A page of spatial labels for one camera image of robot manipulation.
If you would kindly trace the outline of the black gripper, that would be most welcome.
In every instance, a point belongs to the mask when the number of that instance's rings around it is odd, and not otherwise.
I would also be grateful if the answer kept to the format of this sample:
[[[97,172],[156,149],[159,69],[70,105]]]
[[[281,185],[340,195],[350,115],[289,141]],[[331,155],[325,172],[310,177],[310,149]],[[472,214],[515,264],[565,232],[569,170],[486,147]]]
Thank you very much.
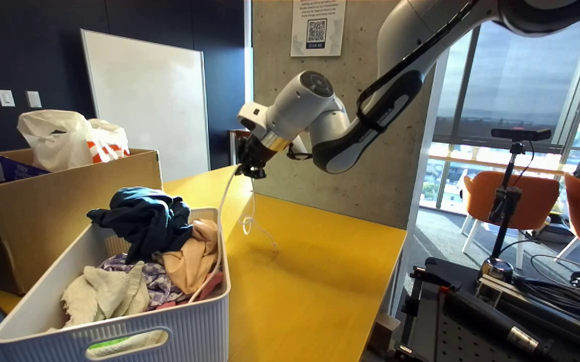
[[[266,163],[274,157],[274,151],[266,149],[255,136],[248,136],[237,145],[237,174],[263,177]]]

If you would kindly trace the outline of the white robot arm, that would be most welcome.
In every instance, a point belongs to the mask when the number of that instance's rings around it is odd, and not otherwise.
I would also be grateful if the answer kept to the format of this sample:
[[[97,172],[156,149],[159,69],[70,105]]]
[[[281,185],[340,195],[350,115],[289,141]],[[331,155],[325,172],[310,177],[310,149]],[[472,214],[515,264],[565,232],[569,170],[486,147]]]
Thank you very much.
[[[376,79],[359,95],[356,115],[347,115],[321,72],[302,71],[269,106],[245,103],[237,112],[250,131],[237,170],[263,179],[279,151],[325,172],[348,170],[419,95],[438,57],[483,22],[543,36],[580,22],[580,0],[399,0],[378,31]]]

